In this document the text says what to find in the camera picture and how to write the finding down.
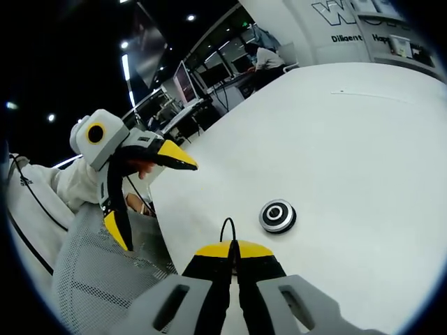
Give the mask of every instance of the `office chair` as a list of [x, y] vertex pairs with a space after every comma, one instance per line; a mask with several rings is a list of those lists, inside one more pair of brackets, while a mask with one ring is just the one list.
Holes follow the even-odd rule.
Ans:
[[299, 68], [295, 45], [293, 43], [281, 45], [278, 48], [278, 55], [282, 58], [284, 63], [286, 63], [286, 66], [283, 69], [284, 73], [287, 73], [294, 68]]

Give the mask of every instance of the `chair backrest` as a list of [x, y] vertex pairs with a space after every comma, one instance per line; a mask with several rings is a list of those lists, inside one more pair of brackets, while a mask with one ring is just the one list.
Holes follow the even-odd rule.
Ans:
[[295, 45], [293, 43], [281, 45], [278, 48], [278, 55], [282, 58], [286, 65], [292, 65], [298, 62], [296, 58]]

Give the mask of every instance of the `white jacket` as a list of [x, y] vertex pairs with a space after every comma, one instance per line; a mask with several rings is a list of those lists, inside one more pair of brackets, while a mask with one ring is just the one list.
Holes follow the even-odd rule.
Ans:
[[[54, 268], [66, 231], [42, 210], [27, 184], [47, 211], [68, 229], [75, 213], [84, 202], [98, 202], [96, 172], [83, 158], [77, 159], [65, 170], [59, 170], [31, 165], [25, 157], [14, 156], [25, 179], [21, 178], [14, 160], [10, 158], [8, 210], [29, 243], [51, 268]], [[31, 253], [11, 224], [10, 231], [24, 267], [28, 270], [37, 290], [44, 298], [49, 297], [51, 275]]]

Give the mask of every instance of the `desk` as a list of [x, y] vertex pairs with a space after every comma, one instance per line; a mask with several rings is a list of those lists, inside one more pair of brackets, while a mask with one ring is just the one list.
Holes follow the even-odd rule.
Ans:
[[[382, 64], [309, 66], [267, 85], [188, 146], [198, 171], [165, 169], [151, 185], [178, 272], [231, 216], [238, 239], [272, 249], [346, 320], [396, 334], [446, 264], [446, 101], [440, 81]], [[275, 198], [298, 214], [281, 235], [258, 222]], [[222, 334], [246, 334], [235, 290]]]
[[202, 103], [203, 99], [200, 99], [197, 103], [188, 106], [181, 110], [179, 114], [175, 115], [172, 120], [170, 120], [169, 124], [167, 124], [163, 129], [161, 129], [161, 133], [163, 135], [169, 133], [172, 129], [175, 128], [175, 126], [183, 120], [185, 117], [187, 117], [189, 114], [191, 114], [194, 110], [194, 108], [199, 104]]

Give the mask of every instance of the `computer monitor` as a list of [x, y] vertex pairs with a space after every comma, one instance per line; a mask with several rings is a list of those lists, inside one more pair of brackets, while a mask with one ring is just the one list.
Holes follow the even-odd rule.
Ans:
[[183, 106], [188, 107], [196, 103], [198, 100], [196, 89], [193, 86], [193, 83], [191, 81], [191, 78], [189, 77], [188, 71], [186, 70], [186, 66], [184, 65], [183, 61], [180, 62], [177, 71], [175, 71], [173, 79], [175, 86], [180, 93], [180, 98], [182, 99]]
[[213, 87], [215, 84], [218, 84], [230, 77], [230, 73], [228, 73], [226, 67], [220, 63], [202, 72], [200, 76], [208, 87]]

